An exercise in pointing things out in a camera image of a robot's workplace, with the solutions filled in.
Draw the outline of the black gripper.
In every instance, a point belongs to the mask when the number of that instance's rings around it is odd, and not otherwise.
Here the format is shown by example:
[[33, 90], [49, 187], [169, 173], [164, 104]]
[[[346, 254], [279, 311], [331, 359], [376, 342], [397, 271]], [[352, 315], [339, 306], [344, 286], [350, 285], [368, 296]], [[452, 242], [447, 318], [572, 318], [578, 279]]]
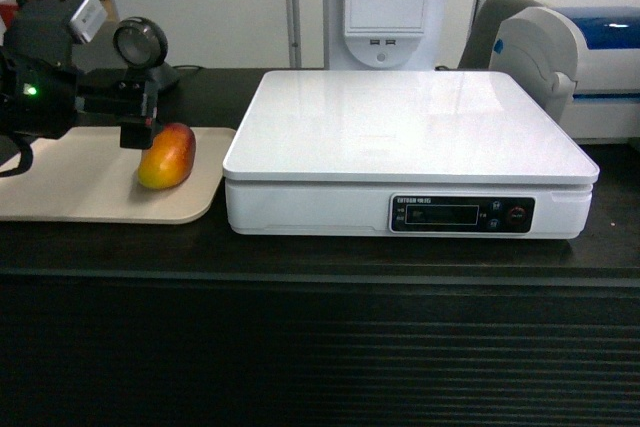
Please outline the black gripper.
[[147, 150], [162, 127], [158, 84], [146, 73], [72, 62], [68, 26], [83, 0], [24, 0], [1, 46], [1, 131], [58, 139], [75, 123], [120, 128], [119, 145]]

